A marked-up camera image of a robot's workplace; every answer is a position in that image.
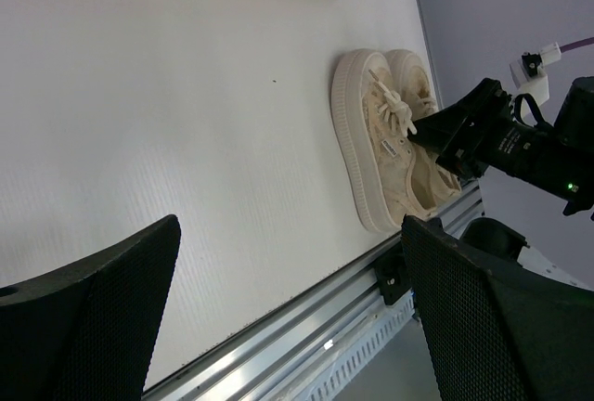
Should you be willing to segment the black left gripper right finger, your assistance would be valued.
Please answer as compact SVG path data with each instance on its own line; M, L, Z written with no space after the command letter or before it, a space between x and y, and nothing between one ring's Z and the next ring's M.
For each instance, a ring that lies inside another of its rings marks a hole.
M592 399L592 291L414 216L401 241L442 399Z

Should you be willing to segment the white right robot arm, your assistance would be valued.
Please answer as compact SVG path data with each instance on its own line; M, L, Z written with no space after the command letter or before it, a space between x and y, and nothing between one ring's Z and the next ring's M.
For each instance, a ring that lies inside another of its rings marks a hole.
M593 207L593 80L572 83L555 123L528 93L512 96L485 78L456 104L415 122L411 140L459 178L493 167L565 201L566 216Z

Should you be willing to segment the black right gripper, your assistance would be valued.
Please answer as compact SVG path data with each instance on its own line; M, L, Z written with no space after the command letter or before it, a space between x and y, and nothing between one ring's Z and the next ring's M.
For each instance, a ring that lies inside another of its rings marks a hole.
M485 78L457 103L416 120L411 140L437 153L437 164L460 178L478 178L489 166L514 176L505 147L513 133L510 101L500 81Z

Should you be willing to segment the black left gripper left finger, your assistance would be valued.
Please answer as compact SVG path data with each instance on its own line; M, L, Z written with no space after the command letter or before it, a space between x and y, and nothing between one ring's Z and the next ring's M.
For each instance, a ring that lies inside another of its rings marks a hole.
M140 399L180 240L170 214L105 250L2 288L2 399Z

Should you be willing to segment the cream platform sneaker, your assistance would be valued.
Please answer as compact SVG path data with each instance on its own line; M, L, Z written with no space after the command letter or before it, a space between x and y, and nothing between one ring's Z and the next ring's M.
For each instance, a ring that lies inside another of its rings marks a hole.
M362 225L399 230L405 216L436 215L435 197L418 182L412 110L394 89L386 54L358 49L345 54L334 73L330 109Z
M396 49L386 54L394 89L412 110L412 120L431 116L439 111L432 95L431 82L420 57L409 50ZM427 185L427 190L441 205L456 198L461 192L458 178L436 163L437 155L412 144L417 154L417 165L425 170L418 173L418 182Z

